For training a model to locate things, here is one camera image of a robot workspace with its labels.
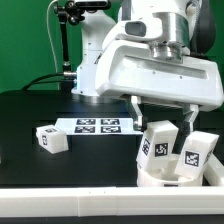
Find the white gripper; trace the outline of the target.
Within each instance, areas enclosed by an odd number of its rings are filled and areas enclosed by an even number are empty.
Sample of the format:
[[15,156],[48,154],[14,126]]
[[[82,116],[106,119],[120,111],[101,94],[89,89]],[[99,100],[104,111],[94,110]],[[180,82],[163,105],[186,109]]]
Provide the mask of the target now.
[[224,103],[224,91],[217,64],[185,56],[181,64],[155,60],[149,46],[117,40],[99,59],[95,89],[98,94],[113,98],[133,95],[128,112],[135,131],[147,129],[141,111],[141,98],[146,103],[183,106],[184,120],[174,152],[181,153],[185,139],[194,131],[199,109],[212,111]]

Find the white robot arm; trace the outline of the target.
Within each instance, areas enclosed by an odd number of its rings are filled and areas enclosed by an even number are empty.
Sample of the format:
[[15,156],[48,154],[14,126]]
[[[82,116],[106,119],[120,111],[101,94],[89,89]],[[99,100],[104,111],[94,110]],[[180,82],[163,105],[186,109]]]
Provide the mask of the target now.
[[199,111],[224,102],[217,64],[197,57],[202,0],[123,0],[119,20],[104,16],[109,0],[76,0],[85,11],[86,34],[79,87],[86,93],[125,99],[134,128],[146,128],[140,104],[182,108],[193,129]]

